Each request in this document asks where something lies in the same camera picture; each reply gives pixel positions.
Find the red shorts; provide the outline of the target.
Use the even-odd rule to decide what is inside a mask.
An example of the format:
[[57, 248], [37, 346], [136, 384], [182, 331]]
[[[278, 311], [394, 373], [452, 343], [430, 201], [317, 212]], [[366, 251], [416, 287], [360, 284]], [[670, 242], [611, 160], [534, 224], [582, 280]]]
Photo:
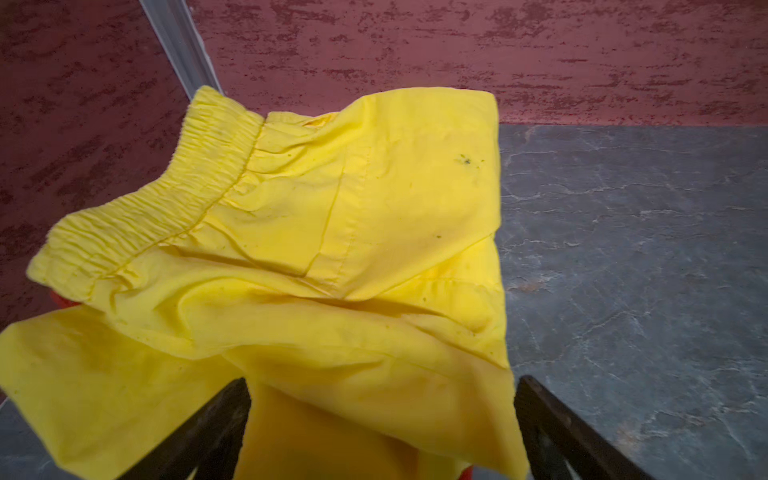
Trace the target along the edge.
[[58, 309], [67, 309], [67, 308], [72, 308], [79, 305], [79, 302], [67, 299], [59, 295], [54, 290], [50, 291], [50, 296]]

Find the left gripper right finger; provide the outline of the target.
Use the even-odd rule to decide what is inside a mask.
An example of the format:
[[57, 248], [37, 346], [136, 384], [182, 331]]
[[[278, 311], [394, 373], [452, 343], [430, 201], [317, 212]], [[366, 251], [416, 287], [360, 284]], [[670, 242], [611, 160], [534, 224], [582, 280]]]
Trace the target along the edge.
[[534, 377], [519, 378], [514, 407], [535, 479], [653, 479]]

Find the yellow shorts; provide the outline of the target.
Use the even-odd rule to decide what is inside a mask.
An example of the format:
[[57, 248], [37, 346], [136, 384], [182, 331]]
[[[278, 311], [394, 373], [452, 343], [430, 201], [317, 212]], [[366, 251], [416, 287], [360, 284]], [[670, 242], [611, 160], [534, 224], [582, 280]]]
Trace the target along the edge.
[[500, 168], [487, 92], [307, 117], [202, 88], [159, 179], [48, 233], [27, 274], [72, 306], [2, 332], [2, 390], [85, 479], [240, 379], [238, 479], [523, 479]]

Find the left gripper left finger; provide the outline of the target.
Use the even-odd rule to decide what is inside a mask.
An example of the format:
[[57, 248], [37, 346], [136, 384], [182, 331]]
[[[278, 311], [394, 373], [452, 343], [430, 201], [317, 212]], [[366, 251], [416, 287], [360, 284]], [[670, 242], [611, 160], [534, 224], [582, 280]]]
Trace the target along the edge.
[[120, 480], [232, 479], [250, 407], [246, 381], [230, 382]]

